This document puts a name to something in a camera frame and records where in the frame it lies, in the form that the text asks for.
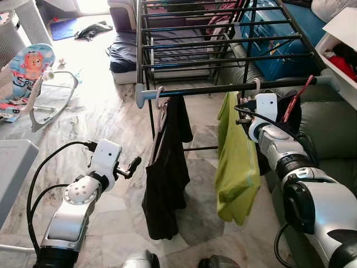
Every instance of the tile floor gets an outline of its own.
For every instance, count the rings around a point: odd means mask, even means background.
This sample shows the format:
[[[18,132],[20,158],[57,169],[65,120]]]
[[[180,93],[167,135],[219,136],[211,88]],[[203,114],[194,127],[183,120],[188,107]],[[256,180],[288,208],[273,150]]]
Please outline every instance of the tile floor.
[[[110,16],[98,17],[98,21],[102,19],[110,21]],[[148,107],[139,109],[136,106],[134,85],[116,85],[113,81],[104,52],[113,34],[103,33],[92,42],[72,39],[54,42],[57,57],[66,59],[66,70],[79,73],[82,83],[68,107],[52,124],[31,133],[27,116],[14,124],[0,122],[0,139],[27,138],[40,149],[0,231],[0,243],[31,245],[25,211],[27,191],[35,169],[47,155],[69,141],[107,138],[123,146],[122,164],[129,164],[138,155],[143,164],[131,180],[117,181],[114,189],[98,201],[76,267],[121,267],[131,253],[144,249],[156,253],[162,267],[194,268],[201,258],[212,254],[231,257],[241,268],[282,267],[273,253],[273,240],[279,225],[264,178],[244,226],[226,223],[217,216],[214,173],[218,160],[214,150],[187,154],[191,182],[186,187],[187,208],[177,212],[180,233],[170,241],[149,238],[141,209],[144,167],[152,146]],[[185,98],[195,135],[190,146],[216,145],[216,116],[223,98],[222,94]],[[90,153],[80,146],[62,152],[40,174],[35,195],[50,185],[73,181],[85,172],[89,159]],[[39,240],[60,202],[61,191],[57,189],[39,205],[34,219]],[[281,247],[282,255],[287,257],[289,251],[285,241]],[[22,267],[24,259],[22,254],[0,252],[2,268]],[[34,261],[32,256],[28,267],[32,267]]]

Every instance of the black shirt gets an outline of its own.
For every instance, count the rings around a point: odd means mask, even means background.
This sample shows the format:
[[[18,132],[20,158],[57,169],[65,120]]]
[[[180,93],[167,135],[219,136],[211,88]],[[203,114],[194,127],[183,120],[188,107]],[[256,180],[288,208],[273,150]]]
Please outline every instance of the black shirt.
[[[186,207],[184,190],[190,181],[182,142],[192,139],[184,98],[171,97],[164,128],[155,139],[153,161],[146,167],[142,208],[152,239],[171,239],[179,232],[174,210]]]

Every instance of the black drying rack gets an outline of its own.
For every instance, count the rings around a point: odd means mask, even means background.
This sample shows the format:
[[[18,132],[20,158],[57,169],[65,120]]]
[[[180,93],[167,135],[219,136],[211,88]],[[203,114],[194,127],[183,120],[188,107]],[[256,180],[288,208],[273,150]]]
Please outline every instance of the black drying rack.
[[[137,85],[136,85],[136,100],[139,108],[142,108],[144,105],[144,100],[148,99],[149,104],[149,116],[151,122],[152,134],[155,136],[155,126],[153,120],[152,112],[152,103],[151,99],[156,98],[157,91],[150,89],[151,84],[155,85],[155,73],[159,72],[168,72],[168,71],[197,71],[197,70],[210,70],[209,78],[214,81],[214,86],[208,87],[197,87],[197,88],[181,88],[163,91],[160,93],[160,97],[170,97],[174,95],[196,95],[196,94],[207,94],[207,93],[218,93],[218,92],[231,92],[231,91],[241,91],[244,94],[245,90],[256,89],[257,85],[255,83],[247,83],[248,68],[251,61],[259,60],[272,60],[272,59],[293,59],[293,58],[313,58],[316,66],[319,71],[326,69],[324,62],[319,57],[315,48],[309,42],[303,31],[301,30],[298,23],[290,15],[287,8],[283,5],[281,0],[273,0],[275,6],[270,7],[257,7],[257,0],[247,0],[243,4],[242,8],[238,8],[239,0],[237,1],[228,1],[228,2],[205,2],[204,4],[217,4],[217,3],[235,3],[234,8],[232,9],[214,9],[214,10],[198,10],[198,11],[182,11],[182,12],[168,12],[168,13],[148,13],[148,4],[163,4],[167,6],[179,6],[182,4],[193,5],[197,4],[200,1],[189,0],[187,3],[172,3],[171,0],[157,0],[157,1],[142,1],[137,0]],[[276,20],[276,21],[255,21],[255,13],[257,11],[263,10],[279,10],[285,17],[285,20]],[[245,12],[251,12],[250,22],[240,23],[239,26],[249,26],[249,38],[246,39],[235,39],[234,38],[234,25],[236,22],[240,22],[243,18]],[[193,25],[193,26],[180,26],[180,27],[150,27],[153,20],[158,20],[163,17],[179,17],[179,18],[210,18],[213,16],[227,16],[229,15],[229,21],[226,24],[220,25]],[[275,24],[289,24],[294,33],[289,36],[267,36],[267,37],[253,37],[254,26],[256,25],[275,25]],[[192,29],[201,29],[206,30],[208,28],[225,28],[224,33],[214,35],[217,40],[206,40],[208,35],[202,34],[198,36],[188,36],[181,37],[181,39],[191,39],[197,37],[200,41],[194,42],[185,42],[185,43],[176,43],[176,44],[167,44],[167,45],[155,45],[153,42],[154,37],[151,35],[153,32],[160,31],[179,31],[179,30],[192,30]],[[160,40],[169,40],[170,38],[160,38]],[[307,53],[304,54],[285,54],[285,55],[270,55],[267,51],[262,56],[251,56],[252,52],[252,43],[260,41],[270,41],[270,40],[285,40],[280,45],[277,45],[271,49],[277,49],[282,45],[285,45],[293,40],[300,40],[304,47],[307,50]],[[234,43],[244,43],[247,42],[247,56],[245,58],[239,58],[234,54],[234,58],[225,58],[228,48],[232,48]],[[214,55],[213,58],[206,60],[185,60],[185,61],[173,61],[169,63],[157,63],[152,61],[152,57],[160,58],[164,57],[160,54],[160,51],[163,50],[188,50],[192,48],[213,48],[214,53],[211,51],[201,52],[202,54]],[[185,56],[195,55],[196,53],[184,53]],[[237,85],[217,85],[217,79],[219,76],[219,71],[222,68],[233,68],[237,67],[235,64],[224,65],[226,63],[244,63],[244,75],[243,83]],[[323,76],[316,76],[310,82],[310,84],[333,84],[333,76],[330,75],[330,72],[325,73]],[[291,87],[304,85],[307,81],[307,78],[299,79],[288,79],[288,80],[277,80],[277,81],[267,81],[261,82],[261,89],[268,88],[278,88],[278,87]],[[192,150],[206,150],[206,149],[215,149],[216,146],[210,147],[201,147],[201,148],[189,148],[185,149],[186,151]]]

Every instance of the lime green cloth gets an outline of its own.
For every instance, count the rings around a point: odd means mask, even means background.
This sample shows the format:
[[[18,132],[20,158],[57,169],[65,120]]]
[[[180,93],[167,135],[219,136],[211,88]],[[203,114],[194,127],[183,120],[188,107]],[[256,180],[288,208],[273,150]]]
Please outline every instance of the lime green cloth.
[[[217,211],[220,218],[242,225],[260,188],[255,144],[235,121],[237,92],[227,93],[218,115],[219,164],[215,176]]]

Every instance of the blue box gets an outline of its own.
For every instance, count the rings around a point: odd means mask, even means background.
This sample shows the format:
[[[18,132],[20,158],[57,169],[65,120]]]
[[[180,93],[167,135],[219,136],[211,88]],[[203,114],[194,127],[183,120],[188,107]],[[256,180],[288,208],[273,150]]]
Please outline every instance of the blue box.
[[[299,23],[306,37],[315,46],[324,35],[322,27],[325,25],[317,18],[309,8],[285,4],[291,15]],[[258,7],[276,6],[273,1],[259,0]],[[242,23],[250,22],[251,12],[245,12]],[[255,12],[255,21],[276,21],[285,20],[285,16],[280,10],[264,10]],[[241,26],[242,38],[249,37],[250,26]],[[291,36],[295,32],[289,24],[255,25],[253,37],[272,37],[272,36]],[[271,52],[270,49],[285,42],[286,40],[253,42],[251,56],[285,55],[285,54],[304,54],[308,50],[300,40],[293,40]],[[288,76],[309,76],[310,74],[319,75],[312,58],[295,59],[273,59],[255,61],[256,66],[263,73],[266,80],[276,80]]]

